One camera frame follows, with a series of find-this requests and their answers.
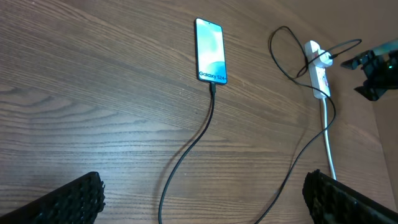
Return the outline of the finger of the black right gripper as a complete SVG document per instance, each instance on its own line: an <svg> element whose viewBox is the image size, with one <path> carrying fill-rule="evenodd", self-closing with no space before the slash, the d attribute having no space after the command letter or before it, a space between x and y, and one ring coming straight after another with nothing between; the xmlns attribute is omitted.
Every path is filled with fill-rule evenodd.
<svg viewBox="0 0 398 224"><path fill-rule="evenodd" d="M352 59L349 59L347 61L344 61L341 63L341 67L349 69L349 70L355 70L357 69L360 65L365 65L369 60L369 57L367 55L365 56L357 56Z"/></svg>
<svg viewBox="0 0 398 224"><path fill-rule="evenodd" d="M377 101L387 91L383 88L373 88L367 81L354 90L369 101Z"/></svg>

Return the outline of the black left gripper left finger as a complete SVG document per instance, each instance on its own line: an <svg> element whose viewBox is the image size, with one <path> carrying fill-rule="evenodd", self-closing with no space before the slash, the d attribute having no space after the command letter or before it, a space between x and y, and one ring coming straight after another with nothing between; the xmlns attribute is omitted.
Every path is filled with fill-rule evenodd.
<svg viewBox="0 0 398 224"><path fill-rule="evenodd" d="M1 223L93 224L103 211L104 182L98 172L89 172L62 187L1 217Z"/></svg>

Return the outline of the black smartphone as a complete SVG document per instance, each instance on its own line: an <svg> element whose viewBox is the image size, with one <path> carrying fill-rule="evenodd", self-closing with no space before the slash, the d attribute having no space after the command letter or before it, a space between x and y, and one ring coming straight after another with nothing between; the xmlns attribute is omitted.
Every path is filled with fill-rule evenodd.
<svg viewBox="0 0 398 224"><path fill-rule="evenodd" d="M198 79L219 85L227 84L223 28L201 18L196 18L194 25Z"/></svg>

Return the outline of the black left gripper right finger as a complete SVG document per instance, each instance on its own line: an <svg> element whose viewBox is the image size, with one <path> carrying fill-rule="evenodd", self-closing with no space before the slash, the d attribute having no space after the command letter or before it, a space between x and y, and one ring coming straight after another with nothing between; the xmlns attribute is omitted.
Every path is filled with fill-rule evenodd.
<svg viewBox="0 0 398 224"><path fill-rule="evenodd" d="M397 224L397 213L323 174L309 172L302 189L314 223Z"/></svg>

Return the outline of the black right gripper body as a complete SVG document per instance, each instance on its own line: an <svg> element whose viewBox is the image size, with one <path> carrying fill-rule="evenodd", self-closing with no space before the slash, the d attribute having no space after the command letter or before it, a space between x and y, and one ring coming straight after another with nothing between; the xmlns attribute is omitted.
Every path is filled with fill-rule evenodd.
<svg viewBox="0 0 398 224"><path fill-rule="evenodd" d="M373 88L397 89L397 39L374 47L361 54L369 57L362 66L366 80Z"/></svg>

